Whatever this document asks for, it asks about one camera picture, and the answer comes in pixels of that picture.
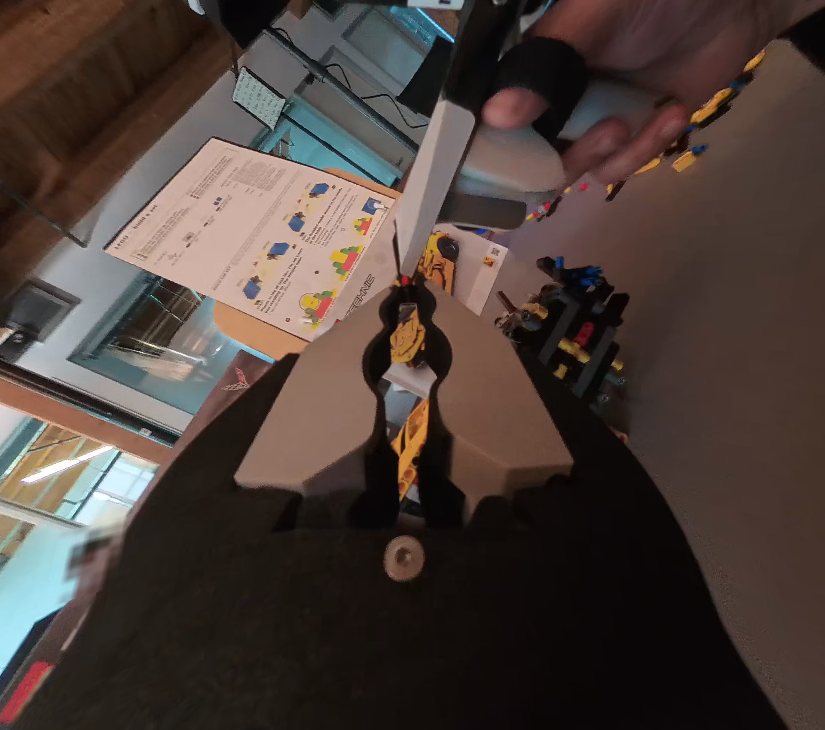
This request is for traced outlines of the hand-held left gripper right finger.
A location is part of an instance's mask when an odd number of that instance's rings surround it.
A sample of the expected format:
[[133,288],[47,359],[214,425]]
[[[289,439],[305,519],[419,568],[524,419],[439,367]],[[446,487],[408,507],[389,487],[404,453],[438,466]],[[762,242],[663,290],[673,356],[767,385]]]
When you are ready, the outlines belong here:
[[418,462],[427,525],[464,525],[482,501],[512,500],[572,473],[573,459],[513,344],[452,295],[424,284],[428,437]]

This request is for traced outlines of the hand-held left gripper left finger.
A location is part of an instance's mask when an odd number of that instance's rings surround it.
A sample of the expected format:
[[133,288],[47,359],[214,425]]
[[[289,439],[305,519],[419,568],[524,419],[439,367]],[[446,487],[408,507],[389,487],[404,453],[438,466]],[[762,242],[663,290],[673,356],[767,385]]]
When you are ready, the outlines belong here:
[[350,498],[355,525],[393,525],[397,455],[379,382],[402,291],[379,291],[297,356],[234,479],[302,498]]

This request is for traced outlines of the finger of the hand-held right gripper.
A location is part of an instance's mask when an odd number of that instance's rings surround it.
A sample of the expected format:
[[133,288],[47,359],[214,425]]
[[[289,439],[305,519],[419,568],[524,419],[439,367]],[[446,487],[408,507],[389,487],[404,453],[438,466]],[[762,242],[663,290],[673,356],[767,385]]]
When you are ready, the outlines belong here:
[[399,269],[413,277],[476,129],[473,112],[440,100],[395,208]]
[[567,185],[558,152],[532,128],[480,126],[447,193],[443,220],[512,231]]

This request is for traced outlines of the yellow toy brick car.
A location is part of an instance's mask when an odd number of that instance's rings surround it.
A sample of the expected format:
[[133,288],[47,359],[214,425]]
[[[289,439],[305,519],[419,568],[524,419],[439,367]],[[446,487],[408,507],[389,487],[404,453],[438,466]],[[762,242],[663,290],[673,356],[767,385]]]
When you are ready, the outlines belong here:
[[[610,400],[606,389],[622,387],[624,364],[617,358],[615,334],[629,295],[617,293],[600,266],[567,268],[562,257],[537,261],[546,275],[537,293],[513,302],[495,292],[501,313],[493,325],[517,351],[533,353],[540,364],[574,396],[589,406]],[[390,339],[390,362],[411,372],[425,364],[425,328],[418,307],[400,308],[397,328]],[[397,482],[401,511],[423,516],[420,501],[420,456],[431,431],[431,398],[420,397],[391,442],[397,454]]]

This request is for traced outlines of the person's right hand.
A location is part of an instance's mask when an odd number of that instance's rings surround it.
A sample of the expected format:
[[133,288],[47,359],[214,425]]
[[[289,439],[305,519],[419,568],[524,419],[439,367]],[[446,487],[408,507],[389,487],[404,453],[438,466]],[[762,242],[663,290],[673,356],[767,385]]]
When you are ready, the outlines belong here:
[[588,68],[667,98],[636,134],[591,127],[562,157],[569,181],[626,180],[681,135],[692,114],[771,41],[787,39],[823,71],[824,0],[561,0],[531,29]]

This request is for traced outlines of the white car instruction booklet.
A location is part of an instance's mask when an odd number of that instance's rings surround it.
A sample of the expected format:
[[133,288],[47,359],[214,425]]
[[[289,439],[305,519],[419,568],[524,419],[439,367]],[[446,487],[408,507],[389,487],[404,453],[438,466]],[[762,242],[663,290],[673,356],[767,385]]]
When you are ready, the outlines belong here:
[[[396,282],[394,234],[393,222],[378,231],[327,312],[327,327],[342,321]],[[449,260],[436,261],[443,265],[446,279],[433,275],[431,282],[480,315],[507,258],[507,248],[491,241],[486,230],[462,229],[453,223],[439,223],[434,228],[428,248],[436,247],[446,249]]]

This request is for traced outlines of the colourful printed board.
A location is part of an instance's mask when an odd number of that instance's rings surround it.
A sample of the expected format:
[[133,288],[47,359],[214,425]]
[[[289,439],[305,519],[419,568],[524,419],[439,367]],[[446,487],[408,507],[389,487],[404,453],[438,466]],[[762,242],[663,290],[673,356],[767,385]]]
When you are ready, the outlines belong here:
[[389,286],[399,196],[212,137],[105,252],[212,299],[222,333],[279,359]]

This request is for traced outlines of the white dotted panel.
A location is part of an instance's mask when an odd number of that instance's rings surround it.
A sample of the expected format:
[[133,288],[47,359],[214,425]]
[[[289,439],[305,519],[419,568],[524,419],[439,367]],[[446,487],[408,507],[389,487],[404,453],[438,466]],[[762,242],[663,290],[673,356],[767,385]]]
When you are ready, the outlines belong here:
[[250,69],[238,70],[232,90],[232,102],[269,130],[276,130],[284,113],[287,98],[276,92]]

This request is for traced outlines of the pile of small bricks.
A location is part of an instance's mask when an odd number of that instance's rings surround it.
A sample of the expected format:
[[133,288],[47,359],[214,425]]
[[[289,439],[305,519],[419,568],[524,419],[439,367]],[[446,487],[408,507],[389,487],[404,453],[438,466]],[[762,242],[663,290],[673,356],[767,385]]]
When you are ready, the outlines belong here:
[[701,106],[694,112],[691,116],[690,123],[682,135],[674,140],[668,148],[664,149],[654,159],[638,169],[635,175],[650,171],[669,158],[674,158],[672,168],[677,171],[682,171],[692,165],[696,159],[707,150],[708,146],[705,144],[692,146],[691,136],[709,127],[730,111],[737,97],[753,82],[758,67],[766,57],[766,54],[767,48],[764,48],[756,56],[751,58],[735,80],[731,81],[725,88],[716,92],[704,106]]

